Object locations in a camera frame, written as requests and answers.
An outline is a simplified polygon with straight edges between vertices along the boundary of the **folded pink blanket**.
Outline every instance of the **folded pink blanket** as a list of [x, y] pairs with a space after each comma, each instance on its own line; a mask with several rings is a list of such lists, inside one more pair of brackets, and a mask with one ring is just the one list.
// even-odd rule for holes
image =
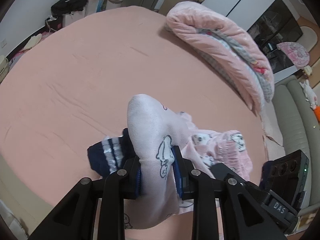
[[167, 14], [167, 25], [180, 39], [204, 53], [218, 72], [225, 72], [255, 113], [274, 94], [267, 58], [251, 36], [232, 20], [196, 2], [180, 2]]

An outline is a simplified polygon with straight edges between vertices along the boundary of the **gray checkered fabric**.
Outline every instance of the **gray checkered fabric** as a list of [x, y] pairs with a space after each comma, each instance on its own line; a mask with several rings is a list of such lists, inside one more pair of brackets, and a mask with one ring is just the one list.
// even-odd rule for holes
[[235, 83], [233, 82], [233, 80], [230, 78], [230, 76], [227, 74], [227, 72], [224, 70], [224, 68], [221, 66], [221, 64], [216, 61], [213, 57], [211, 57], [209, 54], [193, 48], [201, 57], [204, 58], [204, 60], [206, 62], [208, 62], [210, 64], [210, 66], [217, 71], [229, 84], [231, 87], [233, 87], [238, 93], [238, 88], [236, 87]]
[[[229, 37], [228, 35], [223, 34], [219, 29], [214, 30], [204, 30], [204, 31], [211, 31], [212, 33], [219, 36], [221, 39], [223, 39], [225, 42], [227, 42], [230, 47], [233, 49], [233, 51], [245, 62], [248, 66], [252, 68], [252, 62], [255, 61], [255, 59], [245, 50], [245, 48], [236, 40]], [[271, 84], [265, 79], [263, 74], [258, 73], [254, 71], [256, 76], [258, 77], [260, 86], [263, 91], [264, 99], [267, 103], [270, 103], [273, 98], [273, 92]]]

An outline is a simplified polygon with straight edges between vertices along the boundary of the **bed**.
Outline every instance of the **bed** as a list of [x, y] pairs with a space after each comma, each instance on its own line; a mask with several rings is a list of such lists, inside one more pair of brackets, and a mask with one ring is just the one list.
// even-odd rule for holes
[[[259, 183], [267, 160], [260, 118], [164, 23], [141, 7], [90, 15], [23, 55], [1, 83], [0, 199], [29, 234], [82, 177], [99, 178], [86, 150], [121, 134], [135, 94], [191, 114], [201, 129], [241, 131]], [[188, 239], [191, 218], [126, 234]]]

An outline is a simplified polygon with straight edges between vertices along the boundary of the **stuffed toy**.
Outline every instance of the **stuffed toy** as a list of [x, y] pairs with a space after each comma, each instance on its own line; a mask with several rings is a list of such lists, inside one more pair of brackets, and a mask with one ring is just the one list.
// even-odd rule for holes
[[310, 87], [309, 80], [305, 80], [305, 82], [303, 83], [300, 82], [300, 85], [303, 88], [304, 95], [307, 98], [306, 100], [309, 101], [311, 108], [315, 110], [316, 106], [318, 105], [317, 95], [316, 93], [314, 93], [314, 91]]
[[311, 76], [311, 75], [312, 75], [312, 68], [311, 68], [309, 65], [303, 67], [303, 73], [304, 73], [307, 77]]

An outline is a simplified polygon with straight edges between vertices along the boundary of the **gray sofa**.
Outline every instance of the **gray sofa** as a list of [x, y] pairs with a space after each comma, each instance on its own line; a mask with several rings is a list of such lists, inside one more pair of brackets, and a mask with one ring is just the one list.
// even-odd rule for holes
[[307, 194], [299, 213], [303, 215], [320, 207], [319, 123], [295, 76], [289, 76], [276, 84], [272, 102], [283, 135], [285, 153], [301, 149], [309, 158], [305, 185]]

